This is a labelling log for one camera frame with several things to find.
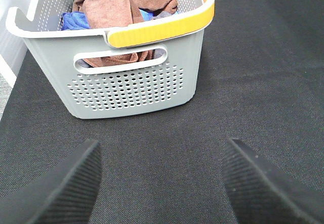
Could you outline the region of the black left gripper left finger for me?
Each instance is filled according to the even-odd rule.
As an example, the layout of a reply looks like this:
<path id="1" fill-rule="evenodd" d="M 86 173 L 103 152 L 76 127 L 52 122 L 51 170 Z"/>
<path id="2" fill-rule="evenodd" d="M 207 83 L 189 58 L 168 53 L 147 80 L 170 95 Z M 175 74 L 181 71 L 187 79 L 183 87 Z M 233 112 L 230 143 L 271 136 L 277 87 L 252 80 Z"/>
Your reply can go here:
<path id="1" fill-rule="evenodd" d="M 1 199 L 1 223 L 88 223 L 101 180 L 100 143 L 86 140 L 47 174 Z"/>

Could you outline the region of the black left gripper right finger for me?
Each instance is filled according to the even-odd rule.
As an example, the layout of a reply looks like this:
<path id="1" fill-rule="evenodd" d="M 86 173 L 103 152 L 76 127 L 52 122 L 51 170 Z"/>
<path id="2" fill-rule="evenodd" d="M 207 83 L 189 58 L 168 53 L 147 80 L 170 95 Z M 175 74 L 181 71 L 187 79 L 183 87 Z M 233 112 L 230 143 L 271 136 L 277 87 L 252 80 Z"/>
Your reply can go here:
<path id="1" fill-rule="evenodd" d="M 222 178 L 239 223 L 323 223 L 323 194 L 229 138 Z"/>

